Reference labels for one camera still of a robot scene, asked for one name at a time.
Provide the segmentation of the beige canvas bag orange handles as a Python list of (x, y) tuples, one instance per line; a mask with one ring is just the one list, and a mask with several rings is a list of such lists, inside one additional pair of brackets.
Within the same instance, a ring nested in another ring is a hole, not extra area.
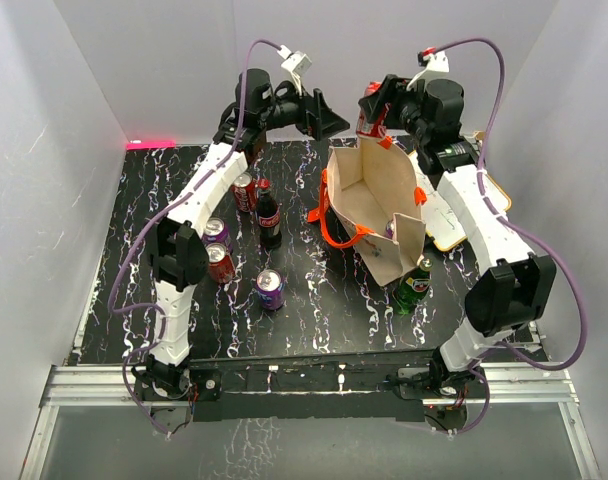
[[(318, 206), (307, 221), (320, 225), (328, 245), (355, 250), (375, 282), (386, 286), (413, 270), (424, 250), (426, 226), (416, 199), (408, 154), (390, 138), (362, 138), (331, 147), (320, 177)], [(395, 238), (386, 236), (395, 222)]]

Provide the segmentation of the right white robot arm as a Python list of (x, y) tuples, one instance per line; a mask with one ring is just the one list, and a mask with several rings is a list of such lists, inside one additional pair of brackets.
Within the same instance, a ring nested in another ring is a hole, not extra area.
[(412, 81), (389, 74), (359, 101), (367, 120), (408, 133), (418, 165), (463, 227), (475, 254), (479, 279), (465, 297), (465, 319), (435, 349), (415, 386), (450, 397), (472, 379), (470, 368), (514, 331), (539, 319), (548, 301), (556, 265), (536, 255), (492, 212), (480, 192), (478, 153), (460, 133), (463, 87), (450, 79)]

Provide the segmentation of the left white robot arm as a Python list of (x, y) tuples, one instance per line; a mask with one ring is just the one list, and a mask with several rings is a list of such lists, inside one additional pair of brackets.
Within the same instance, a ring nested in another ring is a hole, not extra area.
[(269, 74), (258, 68), (241, 73), (235, 100), (223, 112), (205, 160), (146, 236), (156, 321), (140, 380), (162, 396), (178, 399), (190, 387), (188, 327), (195, 288), (208, 270), (201, 240), (207, 221), (253, 163), (267, 132), (288, 126), (325, 140), (350, 124), (327, 105), (319, 89), (307, 92), (290, 80), (273, 86)]

